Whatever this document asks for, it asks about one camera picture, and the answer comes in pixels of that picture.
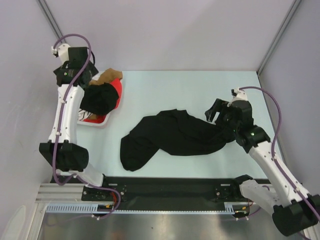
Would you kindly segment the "black tank top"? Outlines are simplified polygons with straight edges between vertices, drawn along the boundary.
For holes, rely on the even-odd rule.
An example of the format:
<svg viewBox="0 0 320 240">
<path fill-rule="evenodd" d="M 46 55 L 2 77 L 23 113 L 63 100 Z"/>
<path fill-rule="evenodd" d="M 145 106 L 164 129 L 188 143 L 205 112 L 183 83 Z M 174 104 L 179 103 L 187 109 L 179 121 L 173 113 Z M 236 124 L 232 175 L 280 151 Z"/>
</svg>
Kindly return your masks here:
<svg viewBox="0 0 320 240">
<path fill-rule="evenodd" d="M 163 110 L 143 117 L 120 141 L 120 162 L 137 171 L 162 150 L 172 156 L 215 153 L 235 140 L 234 132 L 196 118 L 186 110 Z"/>
</svg>

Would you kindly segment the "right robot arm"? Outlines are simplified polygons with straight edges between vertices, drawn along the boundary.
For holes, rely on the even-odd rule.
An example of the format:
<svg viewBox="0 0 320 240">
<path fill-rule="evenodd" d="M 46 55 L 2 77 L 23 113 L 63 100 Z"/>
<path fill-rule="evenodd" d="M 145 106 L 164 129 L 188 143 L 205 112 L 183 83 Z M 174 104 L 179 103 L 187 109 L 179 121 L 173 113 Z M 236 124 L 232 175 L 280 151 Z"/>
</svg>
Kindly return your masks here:
<svg viewBox="0 0 320 240">
<path fill-rule="evenodd" d="M 277 139 L 254 123 L 252 105 L 245 87 L 231 91 L 232 100 L 217 98 L 205 112 L 206 120 L 231 131 L 235 141 L 259 165 L 274 191 L 249 176 L 237 177 L 231 196 L 252 200 L 272 218 L 284 236 L 300 233 L 320 222 L 320 196 L 312 195 L 292 174 L 275 151 Z"/>
</svg>

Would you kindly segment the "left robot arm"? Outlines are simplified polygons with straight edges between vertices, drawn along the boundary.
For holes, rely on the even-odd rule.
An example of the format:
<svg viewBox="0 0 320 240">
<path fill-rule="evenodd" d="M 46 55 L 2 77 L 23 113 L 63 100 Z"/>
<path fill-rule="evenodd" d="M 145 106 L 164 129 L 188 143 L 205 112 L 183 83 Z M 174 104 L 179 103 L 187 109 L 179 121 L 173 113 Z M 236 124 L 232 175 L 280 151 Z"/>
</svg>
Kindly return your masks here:
<svg viewBox="0 0 320 240">
<path fill-rule="evenodd" d="M 111 188 L 103 183 L 104 176 L 89 162 L 89 152 L 77 144 L 77 123 L 85 88 L 98 70 L 89 47 L 71 47 L 62 43 L 52 48 L 62 65 L 54 70 L 58 101 L 53 127 L 48 141 L 39 144 L 39 152 L 51 165 L 53 178 L 79 178 L 87 186 L 94 186 L 93 194 L 100 200 L 110 196 Z"/>
</svg>

